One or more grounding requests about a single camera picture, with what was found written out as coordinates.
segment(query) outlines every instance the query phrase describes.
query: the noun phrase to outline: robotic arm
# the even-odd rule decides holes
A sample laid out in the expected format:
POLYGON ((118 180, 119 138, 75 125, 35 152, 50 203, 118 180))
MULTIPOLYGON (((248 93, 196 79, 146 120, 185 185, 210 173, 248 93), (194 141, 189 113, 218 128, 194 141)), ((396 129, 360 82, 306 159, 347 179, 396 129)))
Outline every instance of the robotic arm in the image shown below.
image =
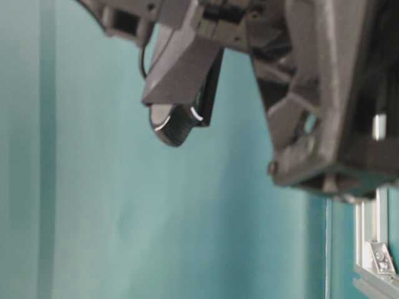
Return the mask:
POLYGON ((142 101, 165 143, 209 125, 229 48, 251 57, 276 184, 350 199, 399 177, 397 0, 79 2, 141 59, 160 23, 142 101))

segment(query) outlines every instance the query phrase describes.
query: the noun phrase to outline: black cable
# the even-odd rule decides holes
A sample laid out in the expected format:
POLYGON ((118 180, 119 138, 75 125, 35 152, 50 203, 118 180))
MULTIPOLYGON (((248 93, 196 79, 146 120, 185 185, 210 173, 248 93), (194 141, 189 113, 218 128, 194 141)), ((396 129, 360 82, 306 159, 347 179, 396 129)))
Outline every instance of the black cable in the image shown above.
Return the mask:
POLYGON ((145 80, 147 78, 147 71, 145 70, 144 62, 145 62, 145 46, 140 48, 140 53, 139 53, 139 57, 138 57, 138 64, 140 66, 140 73, 141 73, 142 77, 145 80))

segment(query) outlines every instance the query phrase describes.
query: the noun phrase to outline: screw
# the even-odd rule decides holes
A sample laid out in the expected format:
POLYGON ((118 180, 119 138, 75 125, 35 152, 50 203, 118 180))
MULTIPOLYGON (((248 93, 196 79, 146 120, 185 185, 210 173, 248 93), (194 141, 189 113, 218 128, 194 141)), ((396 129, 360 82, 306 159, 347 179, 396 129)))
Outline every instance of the screw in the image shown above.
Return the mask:
POLYGON ((377 252, 377 253, 375 254, 375 258, 377 259, 377 261, 382 262, 382 261, 384 261, 385 256, 384 256, 383 253, 377 252))
POLYGON ((275 162, 275 161, 271 161, 270 163, 269 163, 269 166, 267 167, 267 173, 269 174, 269 175, 274 175, 274 174, 276 174, 276 172, 277 172, 277 169, 278 169, 278 163, 277 162, 275 162))
POLYGON ((388 269, 388 263, 382 262, 380 263, 380 269, 381 270, 387 270, 388 269))

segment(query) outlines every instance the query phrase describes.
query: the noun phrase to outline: teal curtain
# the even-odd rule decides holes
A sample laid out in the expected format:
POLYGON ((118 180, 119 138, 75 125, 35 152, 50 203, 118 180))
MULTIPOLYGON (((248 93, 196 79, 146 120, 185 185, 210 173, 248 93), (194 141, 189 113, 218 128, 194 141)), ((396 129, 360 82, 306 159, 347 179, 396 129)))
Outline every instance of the teal curtain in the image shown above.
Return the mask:
POLYGON ((245 55, 225 55, 211 128, 173 149, 133 44, 75 1, 0 16, 0 298, 324 297, 325 201, 266 175, 245 55))

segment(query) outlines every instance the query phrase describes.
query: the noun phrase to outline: teal backdrop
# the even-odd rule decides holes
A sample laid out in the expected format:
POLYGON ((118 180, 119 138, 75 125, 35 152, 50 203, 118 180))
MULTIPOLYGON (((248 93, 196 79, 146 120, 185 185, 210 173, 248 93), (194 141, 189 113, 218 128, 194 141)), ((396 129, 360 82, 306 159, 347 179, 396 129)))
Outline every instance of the teal backdrop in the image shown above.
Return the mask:
POLYGON ((137 49, 76 2, 6 0, 0 35, 0 298, 361 298, 352 208, 326 227, 324 199, 266 176, 245 55, 226 52, 211 128, 173 149, 137 49))

